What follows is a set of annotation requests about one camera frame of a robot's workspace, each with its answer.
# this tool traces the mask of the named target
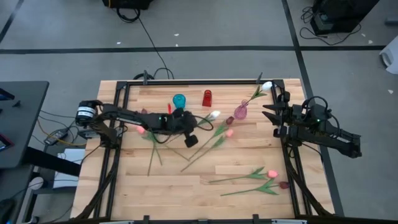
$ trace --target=pink tulip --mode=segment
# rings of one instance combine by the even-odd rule
[[[269,178],[275,178],[275,177],[278,176],[278,172],[276,172],[276,171],[274,171],[274,170],[269,170],[268,173],[267,173],[267,176],[268,176]]]
[[[233,134],[234,134],[234,130],[229,129],[229,130],[225,133],[225,136],[227,136],[228,138],[230,138]]]
[[[138,133],[140,133],[140,134],[144,134],[145,133],[145,129],[143,127],[141,127],[141,126],[137,126],[136,129],[137,129]]]

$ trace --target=glass vase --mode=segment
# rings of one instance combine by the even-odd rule
[[[248,104],[249,102],[247,100],[242,100],[242,105],[238,106],[234,112],[234,117],[236,119],[242,120],[246,118],[246,116],[248,115]]]

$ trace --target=black equipment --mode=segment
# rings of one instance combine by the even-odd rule
[[[9,221],[12,209],[15,206],[13,199],[4,199],[0,202],[0,223],[7,223]]]
[[[320,98],[325,102],[325,106],[314,104],[309,106],[311,100]],[[302,142],[311,142],[321,146],[337,149],[341,154],[357,158],[362,156],[360,147],[360,136],[351,134],[340,129],[340,124],[335,116],[328,109],[328,103],[320,96],[311,97],[303,102],[302,105],[288,106],[290,93],[285,91],[278,96],[276,105],[264,105],[263,107],[280,111],[279,114],[262,113],[272,122],[279,126],[274,130],[274,137],[292,146],[301,146]],[[334,127],[329,119],[333,118],[337,127]]]
[[[311,26],[316,35],[352,32],[379,0],[316,0]]]
[[[97,106],[102,111],[98,114]],[[116,129],[109,128],[104,124],[106,120],[123,121],[129,124],[142,126],[145,130],[152,134],[163,134],[171,136],[175,134],[184,134],[186,137],[185,144],[192,147],[198,143],[195,135],[190,136],[194,128],[197,127],[197,121],[194,115],[189,111],[179,108],[172,114],[167,113],[149,113],[142,114],[137,111],[129,111],[108,103],[102,103],[99,100],[82,101],[76,114],[76,124],[79,126],[89,126],[93,132],[99,134],[101,145],[104,147],[118,148],[119,133]]]
[[[102,0],[104,5],[109,8],[116,8],[119,18],[124,22],[134,22],[141,15],[141,10],[146,10],[153,0]],[[135,18],[127,18],[120,14],[120,9],[134,9],[137,13]]]

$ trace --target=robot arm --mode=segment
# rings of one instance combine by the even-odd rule
[[[106,120],[122,121],[129,124],[142,126],[154,134],[171,136],[184,134],[187,138],[185,144],[192,147],[198,142],[195,135],[190,136],[197,121],[189,111],[177,109],[172,114],[149,113],[142,114],[137,111],[126,110],[112,104],[102,103],[98,100],[82,101],[76,114],[76,124],[89,126],[101,138],[101,142],[108,147],[115,148],[119,144],[119,133],[116,129],[104,124]]]

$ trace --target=desk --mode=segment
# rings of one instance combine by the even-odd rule
[[[98,99],[113,103],[117,81],[102,81]],[[174,94],[182,93],[187,98],[186,109],[198,116],[220,110],[221,115],[213,122],[217,127],[222,120],[233,115],[234,109],[242,100],[251,97],[256,85],[169,85],[157,84],[132,86],[129,90],[127,108],[145,108],[149,112],[164,113],[167,103]],[[304,94],[299,79],[284,80],[285,89],[291,93],[290,104],[301,104]],[[213,93],[213,106],[202,107],[205,90]],[[123,96],[119,99],[122,105]],[[219,148],[196,161],[186,171],[180,170],[187,161],[169,149],[161,148],[163,166],[154,157],[150,176],[146,176],[152,143],[141,138],[131,125],[123,135],[119,160],[116,190],[114,193],[112,220],[142,220],[150,215],[151,220],[197,220],[197,219],[249,219],[253,214],[260,218],[293,218],[292,199],[289,190],[274,188],[279,194],[248,192],[240,195],[220,197],[221,194],[253,189],[264,184],[263,180],[239,179],[210,184],[211,180],[237,177],[249,174],[258,167],[279,172],[276,182],[287,181],[280,139],[274,138],[275,126],[264,117],[262,105],[273,104],[271,93],[255,99],[248,106],[248,116],[242,121],[235,120],[231,125],[234,135]],[[196,129],[199,143],[186,149],[183,137],[172,141],[169,146],[189,157],[213,132]],[[90,153],[99,140],[88,141],[86,154]],[[113,161],[109,157],[109,167]],[[78,215],[88,204],[100,179],[104,149],[99,149],[87,157],[82,165],[80,180],[76,189],[71,217]],[[333,205],[319,154],[300,148],[303,171],[308,188],[318,201],[329,211]],[[300,189],[296,187],[301,213],[304,213]],[[107,193],[104,194],[100,216],[105,214]]]

